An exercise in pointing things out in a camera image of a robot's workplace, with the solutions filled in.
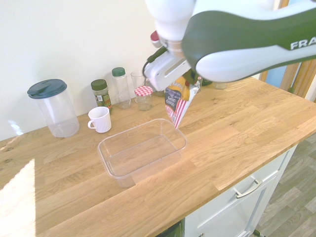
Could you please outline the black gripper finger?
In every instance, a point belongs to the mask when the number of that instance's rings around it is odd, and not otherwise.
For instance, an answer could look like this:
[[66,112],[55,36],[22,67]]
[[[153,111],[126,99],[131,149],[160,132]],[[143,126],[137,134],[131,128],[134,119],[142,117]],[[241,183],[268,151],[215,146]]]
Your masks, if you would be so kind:
[[185,72],[184,78],[189,84],[195,84],[198,80],[193,70],[188,70],[187,72]]

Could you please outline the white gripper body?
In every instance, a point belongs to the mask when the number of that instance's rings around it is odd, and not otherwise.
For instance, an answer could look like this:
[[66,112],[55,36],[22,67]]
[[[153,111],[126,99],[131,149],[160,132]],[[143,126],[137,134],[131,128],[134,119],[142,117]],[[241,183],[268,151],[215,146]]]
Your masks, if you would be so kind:
[[145,67],[145,76],[157,91],[163,91],[186,73],[191,66],[185,58],[163,53]]

